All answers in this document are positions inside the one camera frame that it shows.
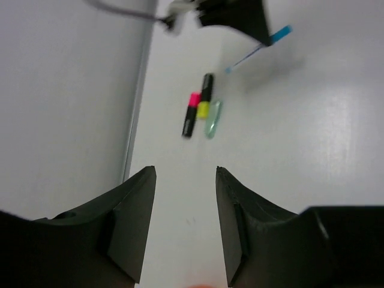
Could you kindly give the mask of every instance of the blue pen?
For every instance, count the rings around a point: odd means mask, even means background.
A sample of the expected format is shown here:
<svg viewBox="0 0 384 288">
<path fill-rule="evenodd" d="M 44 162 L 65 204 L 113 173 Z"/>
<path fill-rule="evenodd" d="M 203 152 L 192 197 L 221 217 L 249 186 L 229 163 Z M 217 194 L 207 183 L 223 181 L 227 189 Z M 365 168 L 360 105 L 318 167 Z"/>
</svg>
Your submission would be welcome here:
<svg viewBox="0 0 384 288">
<path fill-rule="evenodd" d="M 275 44 L 276 42 L 280 41 L 283 39 L 285 36 L 287 36 L 289 33 L 292 32 L 292 27 L 290 25 L 285 26 L 283 29 L 277 31 L 274 35 L 271 36 L 272 38 L 272 43 Z M 233 69 L 235 69 L 238 65 L 243 63 L 245 60 L 247 60 L 249 57 L 254 55 L 257 51 L 261 50 L 265 46 L 263 44 L 258 45 L 251 53 L 245 55 L 241 60 L 238 62 L 234 63 L 232 66 L 229 66 L 226 68 L 226 73 L 230 74 Z"/>
</svg>

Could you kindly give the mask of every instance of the pink cap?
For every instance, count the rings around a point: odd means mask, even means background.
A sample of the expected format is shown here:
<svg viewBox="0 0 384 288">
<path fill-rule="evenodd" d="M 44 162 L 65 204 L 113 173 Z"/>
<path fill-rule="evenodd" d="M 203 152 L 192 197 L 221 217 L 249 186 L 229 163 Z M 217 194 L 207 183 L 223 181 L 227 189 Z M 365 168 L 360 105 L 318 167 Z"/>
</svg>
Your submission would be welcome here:
<svg viewBox="0 0 384 288">
<path fill-rule="evenodd" d="M 188 104 L 188 106 L 197 107 L 197 105 L 199 105 L 200 103 L 200 98 L 201 98 L 200 92 L 193 92 L 191 94 L 190 103 Z"/>
</svg>

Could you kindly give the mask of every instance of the gray wall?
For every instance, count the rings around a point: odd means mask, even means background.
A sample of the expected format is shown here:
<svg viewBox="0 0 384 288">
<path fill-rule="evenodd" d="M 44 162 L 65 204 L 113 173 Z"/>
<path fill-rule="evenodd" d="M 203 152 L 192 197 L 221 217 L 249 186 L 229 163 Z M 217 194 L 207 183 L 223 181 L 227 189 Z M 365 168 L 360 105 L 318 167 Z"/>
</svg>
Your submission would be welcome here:
<svg viewBox="0 0 384 288">
<path fill-rule="evenodd" d="M 120 183 L 150 30 L 81 0 L 1 1 L 1 210 L 52 217 Z"/>
</svg>

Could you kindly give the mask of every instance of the white table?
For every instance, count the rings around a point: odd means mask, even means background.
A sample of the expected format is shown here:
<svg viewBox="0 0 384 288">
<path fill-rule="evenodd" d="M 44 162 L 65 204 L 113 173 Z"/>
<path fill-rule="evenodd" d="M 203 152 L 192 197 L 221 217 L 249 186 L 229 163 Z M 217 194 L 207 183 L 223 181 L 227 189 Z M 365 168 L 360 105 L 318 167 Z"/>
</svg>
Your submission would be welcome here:
<svg viewBox="0 0 384 288">
<path fill-rule="evenodd" d="M 130 171 L 157 171 L 142 288 L 226 287 L 216 166 L 295 212 L 384 203 L 382 1 L 268 7 L 272 31 L 291 24 L 292 37 L 230 76 L 224 67 L 254 45 L 244 37 L 198 29 L 192 15 L 178 38 L 155 27 Z M 207 140 L 198 122 L 182 139 L 189 94 L 207 72 L 218 74 L 224 100 L 217 134 Z"/>
</svg>

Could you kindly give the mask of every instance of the black cable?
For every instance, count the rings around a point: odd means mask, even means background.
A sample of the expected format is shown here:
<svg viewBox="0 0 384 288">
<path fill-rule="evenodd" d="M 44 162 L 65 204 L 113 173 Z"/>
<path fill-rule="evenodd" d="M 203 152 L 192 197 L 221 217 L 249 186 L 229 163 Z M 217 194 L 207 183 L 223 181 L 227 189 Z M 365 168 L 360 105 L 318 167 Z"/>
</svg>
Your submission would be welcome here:
<svg viewBox="0 0 384 288">
<path fill-rule="evenodd" d="M 153 22 L 161 21 L 165 23 L 164 21 L 165 18 L 160 18 L 155 15 L 151 15 L 148 13 L 139 12 L 131 9 L 119 8 L 114 5 L 106 4 L 102 0 L 83 0 L 83 1 L 96 9 L 100 9 L 108 13 L 112 13 L 120 16 L 137 17 L 137 18 L 141 18 L 141 19 L 145 19 Z"/>
</svg>

